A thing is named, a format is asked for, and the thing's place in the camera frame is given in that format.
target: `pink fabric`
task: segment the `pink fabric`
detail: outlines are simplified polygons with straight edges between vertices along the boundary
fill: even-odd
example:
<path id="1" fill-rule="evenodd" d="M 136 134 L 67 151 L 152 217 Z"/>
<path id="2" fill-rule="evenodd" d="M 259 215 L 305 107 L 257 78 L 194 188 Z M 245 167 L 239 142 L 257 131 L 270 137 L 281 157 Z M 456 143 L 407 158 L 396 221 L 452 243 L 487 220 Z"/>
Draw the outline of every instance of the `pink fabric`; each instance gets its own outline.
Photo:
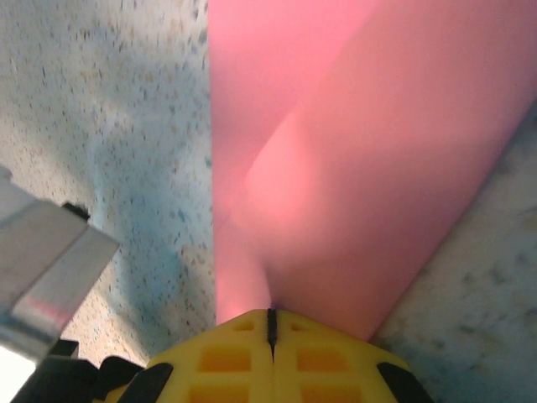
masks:
<path id="1" fill-rule="evenodd" d="M 368 338 L 537 92 L 534 0 L 211 2 L 217 320 Z"/>

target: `gray speckled surface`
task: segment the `gray speckled surface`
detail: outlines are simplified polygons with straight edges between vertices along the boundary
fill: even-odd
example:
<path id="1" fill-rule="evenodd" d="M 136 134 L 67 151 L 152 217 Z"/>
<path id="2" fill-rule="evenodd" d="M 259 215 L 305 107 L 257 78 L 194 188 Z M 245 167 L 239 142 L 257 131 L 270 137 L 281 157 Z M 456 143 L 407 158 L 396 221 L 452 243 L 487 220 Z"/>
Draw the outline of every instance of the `gray speckled surface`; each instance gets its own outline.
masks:
<path id="1" fill-rule="evenodd" d="M 122 243 L 65 334 L 142 363 L 214 320 L 206 0 L 0 2 L 0 163 Z M 375 338 L 437 402 L 537 401 L 537 124 Z"/>

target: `yellow plastic object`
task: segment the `yellow plastic object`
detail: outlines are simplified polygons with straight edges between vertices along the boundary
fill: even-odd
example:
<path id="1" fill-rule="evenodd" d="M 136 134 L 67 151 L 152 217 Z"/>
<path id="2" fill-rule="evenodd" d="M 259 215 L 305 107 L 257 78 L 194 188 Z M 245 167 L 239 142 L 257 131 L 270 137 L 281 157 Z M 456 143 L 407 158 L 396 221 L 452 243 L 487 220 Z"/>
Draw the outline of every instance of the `yellow plastic object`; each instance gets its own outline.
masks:
<path id="1" fill-rule="evenodd" d="M 251 311 L 152 359 L 174 366 L 157 403 L 397 403 L 377 369 L 408 369 L 391 353 L 278 311 L 273 361 L 267 326 L 267 311 Z"/>

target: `black plastic piece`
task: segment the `black plastic piece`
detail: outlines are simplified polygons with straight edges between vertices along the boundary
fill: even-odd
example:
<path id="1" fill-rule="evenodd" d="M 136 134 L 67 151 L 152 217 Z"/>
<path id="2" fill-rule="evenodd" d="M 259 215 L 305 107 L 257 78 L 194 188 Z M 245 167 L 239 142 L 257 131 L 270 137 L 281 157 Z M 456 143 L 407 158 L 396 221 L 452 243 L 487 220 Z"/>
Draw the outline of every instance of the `black plastic piece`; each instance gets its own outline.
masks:
<path id="1" fill-rule="evenodd" d="M 272 353 L 272 362 L 274 362 L 274 350 L 278 342 L 278 318 L 275 309 L 267 311 L 267 341 L 270 344 L 270 352 Z"/>
<path id="2" fill-rule="evenodd" d="M 61 338 L 56 342 L 53 348 L 50 349 L 49 355 L 57 355 L 60 357 L 69 357 L 71 359 L 78 358 L 78 342 L 74 340 L 64 340 Z"/>
<path id="3" fill-rule="evenodd" d="M 11 403 L 92 403 L 97 372 L 89 361 L 49 356 Z"/>
<path id="4" fill-rule="evenodd" d="M 62 206 L 65 210 L 72 212 L 76 216 L 82 218 L 84 221 L 87 222 L 87 220 L 90 219 L 90 213 L 88 212 L 87 208 L 82 205 L 74 205 L 69 202 L 65 203 Z"/>
<path id="5" fill-rule="evenodd" d="M 398 403 L 434 403 L 411 372 L 391 363 L 381 363 L 377 368 Z"/>
<path id="6" fill-rule="evenodd" d="M 138 372 L 117 403 L 156 403 L 173 370 L 162 363 Z"/>
<path id="7" fill-rule="evenodd" d="M 128 384 L 134 375 L 143 368 L 120 357 L 107 357 L 102 361 L 99 375 L 95 383 L 94 396 L 98 400 L 105 400 L 111 390 Z"/>

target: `speckled floor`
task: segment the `speckled floor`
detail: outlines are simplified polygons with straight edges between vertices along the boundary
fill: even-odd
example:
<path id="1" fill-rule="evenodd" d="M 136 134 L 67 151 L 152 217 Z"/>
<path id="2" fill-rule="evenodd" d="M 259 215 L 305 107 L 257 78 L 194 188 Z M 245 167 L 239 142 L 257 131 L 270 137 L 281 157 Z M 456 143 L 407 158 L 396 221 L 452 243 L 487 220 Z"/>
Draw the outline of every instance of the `speckled floor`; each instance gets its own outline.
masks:
<path id="1" fill-rule="evenodd" d="M 66 329 L 94 362 L 214 321 L 207 3 L 0 2 L 0 163 L 122 246 Z M 437 402 L 537 401 L 537 123 L 375 342 Z"/>

